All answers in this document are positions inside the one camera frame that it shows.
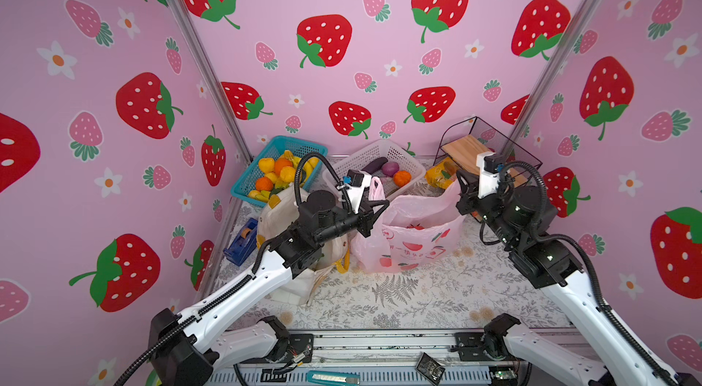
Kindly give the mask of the pink plastic grocery bag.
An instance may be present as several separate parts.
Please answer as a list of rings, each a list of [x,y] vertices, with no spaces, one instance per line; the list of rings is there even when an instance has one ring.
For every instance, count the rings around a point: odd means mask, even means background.
[[[432,264],[459,245],[465,216],[456,205],[461,188],[453,183],[438,197],[403,194],[389,203],[371,234],[356,235],[352,256],[368,273],[399,273]]]

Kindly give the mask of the white canvas tote bag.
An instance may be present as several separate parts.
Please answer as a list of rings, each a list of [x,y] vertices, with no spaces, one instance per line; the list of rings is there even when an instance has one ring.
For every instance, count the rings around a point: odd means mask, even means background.
[[[289,228],[299,218],[294,190],[287,188],[270,197],[259,217],[259,243],[272,240],[271,251],[278,252],[290,265],[294,278],[272,292],[272,299],[304,305],[313,297],[333,269],[348,269],[350,239],[347,234],[323,243],[293,235]]]

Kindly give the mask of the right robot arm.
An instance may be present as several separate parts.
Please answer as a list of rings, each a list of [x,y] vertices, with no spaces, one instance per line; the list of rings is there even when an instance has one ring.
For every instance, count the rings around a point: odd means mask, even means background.
[[[480,345],[492,360],[514,357],[567,385],[697,385],[677,372],[630,329],[608,304],[590,256],[565,234],[549,234],[557,208],[532,165],[507,162],[488,151],[476,158],[477,174],[457,170],[462,215],[476,214],[495,235],[517,271],[555,303],[589,343],[590,360],[542,338],[519,319],[501,314],[484,327]]]

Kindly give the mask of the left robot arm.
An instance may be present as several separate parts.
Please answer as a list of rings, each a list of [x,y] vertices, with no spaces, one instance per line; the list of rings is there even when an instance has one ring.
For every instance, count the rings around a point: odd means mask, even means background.
[[[215,371],[250,359],[283,358],[290,334],[276,318],[239,331],[229,326],[261,299],[287,285],[321,257],[325,243],[349,232],[368,237],[380,214],[379,178],[349,170],[337,182],[337,197],[316,190],[306,198],[296,190],[298,217],[266,241],[254,264],[218,291],[175,314],[164,309],[154,316],[148,349],[117,379],[124,385],[150,363],[164,385],[204,385]]]

